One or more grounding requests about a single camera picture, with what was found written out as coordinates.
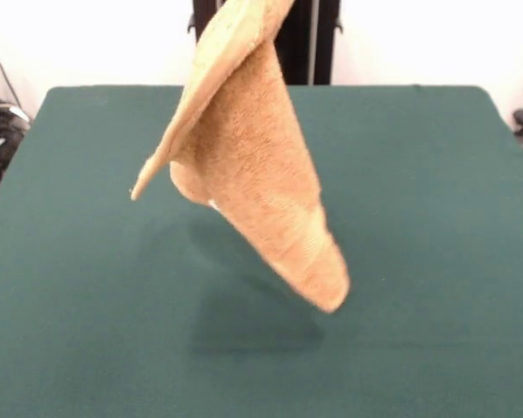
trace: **towel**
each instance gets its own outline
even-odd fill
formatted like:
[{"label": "towel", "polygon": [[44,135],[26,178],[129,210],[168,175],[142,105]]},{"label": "towel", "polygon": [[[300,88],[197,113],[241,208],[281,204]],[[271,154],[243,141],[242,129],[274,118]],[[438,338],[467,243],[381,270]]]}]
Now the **towel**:
[{"label": "towel", "polygon": [[179,105],[132,189],[164,167],[215,208],[307,302],[335,312],[348,267],[275,51],[294,0],[227,0],[203,31]]}]

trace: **green felt surface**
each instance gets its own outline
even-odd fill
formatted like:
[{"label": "green felt surface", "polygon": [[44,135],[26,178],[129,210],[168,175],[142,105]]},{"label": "green felt surface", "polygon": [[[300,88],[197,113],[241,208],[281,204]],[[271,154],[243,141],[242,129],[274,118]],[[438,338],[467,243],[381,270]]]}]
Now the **green felt surface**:
[{"label": "green felt surface", "polygon": [[0,418],[523,418],[523,151],[474,88],[291,88],[355,281],[298,300],[160,175],[180,88],[54,89],[0,188]]}]

